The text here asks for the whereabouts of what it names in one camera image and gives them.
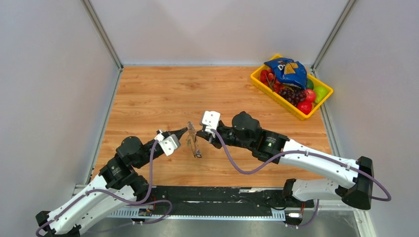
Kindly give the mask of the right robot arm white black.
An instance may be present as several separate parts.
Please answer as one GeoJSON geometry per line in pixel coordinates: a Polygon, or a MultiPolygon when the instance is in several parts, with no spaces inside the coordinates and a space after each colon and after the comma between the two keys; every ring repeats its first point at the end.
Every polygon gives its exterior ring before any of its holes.
{"type": "Polygon", "coordinates": [[[263,129],[260,122],[242,111],[226,126],[220,113],[205,111],[196,135],[218,149],[244,148],[253,157],[268,163],[296,166],[322,176],[318,180],[288,179],[282,191],[283,202],[295,206],[312,199],[341,200],[348,206],[370,210],[373,192],[373,161],[341,158],[309,148],[287,136],[263,129]]]}

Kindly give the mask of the metal key organizer ring plate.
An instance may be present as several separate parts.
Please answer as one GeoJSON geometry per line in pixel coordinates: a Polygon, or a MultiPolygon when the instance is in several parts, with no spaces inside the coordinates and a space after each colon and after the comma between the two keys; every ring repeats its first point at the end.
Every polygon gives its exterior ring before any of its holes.
{"type": "Polygon", "coordinates": [[[197,136],[196,136],[196,130],[191,121],[187,123],[187,128],[188,128],[187,143],[188,143],[188,146],[191,148],[192,155],[194,156],[194,153],[196,151],[200,151],[197,136]]]}

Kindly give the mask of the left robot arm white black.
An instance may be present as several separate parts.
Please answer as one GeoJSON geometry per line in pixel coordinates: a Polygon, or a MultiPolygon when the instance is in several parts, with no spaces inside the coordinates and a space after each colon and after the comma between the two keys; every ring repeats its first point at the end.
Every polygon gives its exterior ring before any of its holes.
{"type": "Polygon", "coordinates": [[[114,211],[127,206],[141,206],[151,198],[149,179],[136,172],[145,165],[153,171],[153,160],[170,156],[180,147],[187,127],[174,131],[158,130],[154,139],[143,143],[136,136],[126,137],[99,174],[65,204],[53,211],[36,215],[38,237],[79,237],[114,211]]]}

